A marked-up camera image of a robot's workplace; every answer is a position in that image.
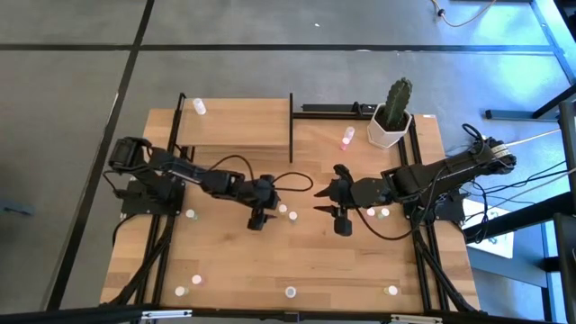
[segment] robotic arm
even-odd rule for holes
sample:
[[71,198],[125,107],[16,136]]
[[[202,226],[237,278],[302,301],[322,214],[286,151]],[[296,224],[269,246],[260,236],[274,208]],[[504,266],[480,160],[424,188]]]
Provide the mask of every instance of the robotic arm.
[[[148,152],[149,162],[144,159]],[[273,185],[272,175],[245,181],[243,174],[233,171],[205,169],[174,157],[162,148],[153,148],[146,139],[118,139],[108,165],[113,172],[127,173],[137,181],[131,181],[126,190],[115,190],[124,200],[122,212],[168,214],[180,212],[187,180],[199,185],[216,199],[231,200],[252,208],[247,227],[261,230],[271,215],[264,209],[275,209],[280,200]]]
[[465,195],[460,194],[460,187],[476,176],[507,174],[515,165],[516,157],[502,141],[493,138],[478,140],[473,148],[427,166],[416,164],[383,171],[382,178],[355,182],[345,166],[335,165],[338,179],[315,196],[329,197],[337,206],[314,208],[329,212],[335,219],[334,231],[342,236],[352,235],[348,209],[391,203],[416,204],[415,208],[426,211],[420,215],[422,220],[463,221]]

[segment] wooden tabletop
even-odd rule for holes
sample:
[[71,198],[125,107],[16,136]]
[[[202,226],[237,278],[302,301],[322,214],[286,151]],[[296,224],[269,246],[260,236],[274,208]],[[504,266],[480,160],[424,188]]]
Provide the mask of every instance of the wooden tabletop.
[[184,101],[177,144],[180,146],[280,146],[290,142],[288,99],[202,99],[199,115]]
[[[154,145],[167,144],[172,114],[173,110],[150,111],[144,136]],[[436,118],[417,115],[415,121],[424,163],[444,158]],[[298,213],[296,222],[273,211],[278,219],[270,220],[262,231],[251,231],[246,228],[250,209],[212,199],[198,186],[189,184],[183,210],[194,209],[199,218],[180,216],[176,220],[161,305],[287,311],[422,311],[410,238],[381,240],[352,211],[349,219],[354,233],[343,238],[333,232],[329,214],[312,209],[330,204],[328,198],[314,198],[313,194],[328,185],[336,163],[346,165],[355,179],[379,176],[381,171],[400,164],[397,146],[379,149],[370,145],[367,121],[294,120],[293,126],[293,164],[287,162],[283,148],[196,148],[194,163],[201,166],[230,154],[241,154],[250,161],[256,176],[298,171],[311,176],[314,187],[306,193],[279,192],[288,211]],[[347,151],[342,151],[339,142],[347,126],[355,127],[356,133]],[[407,150],[411,152],[408,139],[407,135]],[[248,176],[247,167],[239,160],[228,160],[220,168]],[[305,179],[290,175],[276,186],[302,188],[307,184]],[[409,230],[401,206],[394,204],[389,209],[391,215],[386,219],[368,221],[386,236]],[[115,297],[140,266],[149,224],[150,216],[143,215],[119,230],[102,302]],[[446,222],[435,226],[446,274],[466,300],[478,307],[461,232]],[[202,284],[193,285],[193,275],[201,275]],[[434,277],[429,270],[428,283],[432,303],[438,307]],[[397,296],[384,293],[383,289],[391,284],[399,288]],[[176,297],[177,286],[189,287],[190,293]],[[297,289],[295,298],[285,297],[287,286]]]

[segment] white pot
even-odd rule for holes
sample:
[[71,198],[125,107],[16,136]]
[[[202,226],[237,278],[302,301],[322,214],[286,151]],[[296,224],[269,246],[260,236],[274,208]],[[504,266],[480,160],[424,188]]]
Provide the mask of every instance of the white pot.
[[378,107],[376,107],[376,110],[374,111],[374,115],[372,116],[372,119],[370,120],[370,123],[368,124],[368,141],[371,144],[373,144],[379,148],[387,149],[390,146],[396,144],[396,142],[398,140],[400,140],[402,138],[402,136],[406,135],[406,132],[408,131],[408,127],[410,126],[410,123],[412,122],[412,115],[406,111],[404,112],[404,114],[406,115],[406,121],[407,121],[406,127],[404,128],[404,130],[402,130],[402,131],[386,131],[374,119],[374,117],[376,116],[376,112],[378,112],[380,107],[383,108],[384,105],[385,105],[385,103],[378,104]]

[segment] pink marker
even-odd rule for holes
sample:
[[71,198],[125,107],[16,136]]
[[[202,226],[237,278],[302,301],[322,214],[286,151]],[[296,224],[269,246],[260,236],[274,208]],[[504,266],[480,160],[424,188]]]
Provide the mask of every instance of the pink marker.
[[346,147],[352,141],[354,137],[354,127],[347,127],[346,132],[344,133],[344,138],[342,139],[342,143],[340,143],[340,149],[346,150]]

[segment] gray floor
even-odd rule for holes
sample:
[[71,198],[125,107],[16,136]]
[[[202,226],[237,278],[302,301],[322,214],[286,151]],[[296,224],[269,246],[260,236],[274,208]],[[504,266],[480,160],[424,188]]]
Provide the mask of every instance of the gray floor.
[[[484,5],[441,3],[453,21]],[[0,6],[0,42],[131,43],[144,1],[3,0]],[[527,4],[496,4],[478,22],[451,29],[436,21],[425,0],[164,0],[155,5],[144,42],[542,45],[546,38]],[[30,218],[0,217],[0,313],[41,306],[126,58],[125,52],[0,52],[0,197],[36,208]],[[485,121],[482,112],[534,110],[569,86],[554,56],[526,53],[141,52],[115,136],[139,136],[148,110],[174,107],[179,92],[200,97],[294,92],[295,106],[376,103],[400,77],[414,84],[410,111],[437,115],[446,149],[469,141],[459,126],[463,122],[506,142],[556,128]],[[512,151],[518,157],[514,173],[483,178],[481,184],[515,182],[563,160],[559,134]],[[537,202],[566,188],[564,181],[522,200]],[[119,208],[101,184],[64,307],[98,303]],[[535,287],[481,272],[474,278],[484,310],[543,317]]]

